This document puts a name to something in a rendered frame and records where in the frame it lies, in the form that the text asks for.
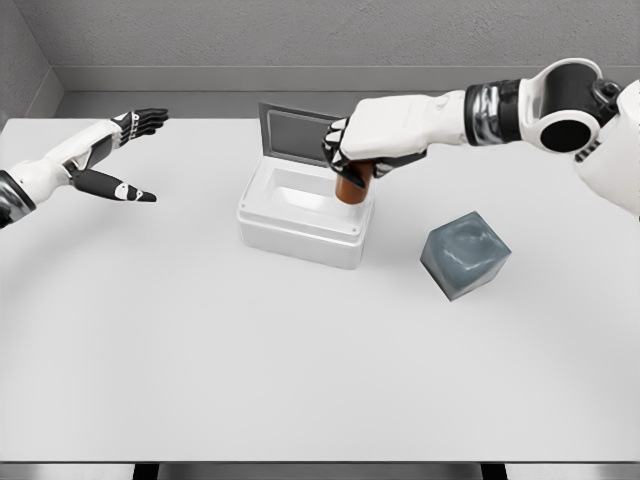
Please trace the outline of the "white box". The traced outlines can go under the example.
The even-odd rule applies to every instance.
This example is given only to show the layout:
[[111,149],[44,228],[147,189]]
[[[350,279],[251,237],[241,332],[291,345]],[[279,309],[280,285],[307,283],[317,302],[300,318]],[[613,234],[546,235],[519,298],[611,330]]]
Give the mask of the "white box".
[[375,188],[356,205],[335,195],[336,175],[320,166],[263,156],[237,209],[245,245],[353,270],[374,213]]

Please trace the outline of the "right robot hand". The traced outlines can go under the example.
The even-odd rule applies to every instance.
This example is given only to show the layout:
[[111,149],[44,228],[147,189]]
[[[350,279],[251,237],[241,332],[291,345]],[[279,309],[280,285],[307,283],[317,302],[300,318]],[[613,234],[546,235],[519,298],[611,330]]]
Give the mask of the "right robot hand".
[[328,167],[356,187],[365,185],[358,165],[372,166],[372,177],[426,157],[428,119],[435,99],[426,95],[386,96],[360,101],[353,113],[333,122],[322,151]]

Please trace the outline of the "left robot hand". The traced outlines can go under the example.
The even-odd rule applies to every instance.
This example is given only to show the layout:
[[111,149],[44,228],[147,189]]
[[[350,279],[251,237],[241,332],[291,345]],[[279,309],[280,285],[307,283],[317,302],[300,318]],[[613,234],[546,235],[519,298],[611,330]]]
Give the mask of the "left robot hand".
[[62,183],[114,201],[155,202],[156,196],[94,167],[113,151],[145,135],[153,135],[169,119],[168,110],[132,110],[100,120],[50,150],[45,159],[62,174]]

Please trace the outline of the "grey cube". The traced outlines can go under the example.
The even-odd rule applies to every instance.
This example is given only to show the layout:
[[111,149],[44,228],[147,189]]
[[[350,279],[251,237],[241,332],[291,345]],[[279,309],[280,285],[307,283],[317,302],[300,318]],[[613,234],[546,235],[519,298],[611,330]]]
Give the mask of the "grey cube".
[[472,211],[432,230],[420,262],[449,301],[492,281],[511,249]]

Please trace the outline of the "grey box lid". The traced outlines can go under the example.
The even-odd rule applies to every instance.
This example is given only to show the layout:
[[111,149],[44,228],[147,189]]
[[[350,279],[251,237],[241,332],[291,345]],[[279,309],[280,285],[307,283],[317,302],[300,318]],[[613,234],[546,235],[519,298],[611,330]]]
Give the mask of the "grey box lid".
[[339,117],[297,108],[259,104],[263,155],[326,168],[323,140]]

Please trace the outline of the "brown cylinder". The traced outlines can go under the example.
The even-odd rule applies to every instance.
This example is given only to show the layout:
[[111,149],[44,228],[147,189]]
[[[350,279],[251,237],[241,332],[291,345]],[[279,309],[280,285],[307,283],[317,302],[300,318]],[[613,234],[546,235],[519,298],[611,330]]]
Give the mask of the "brown cylinder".
[[350,162],[346,165],[345,171],[361,178],[364,186],[360,188],[343,176],[338,176],[335,188],[336,197],[348,205],[361,204],[367,197],[373,178],[374,164],[371,162]]

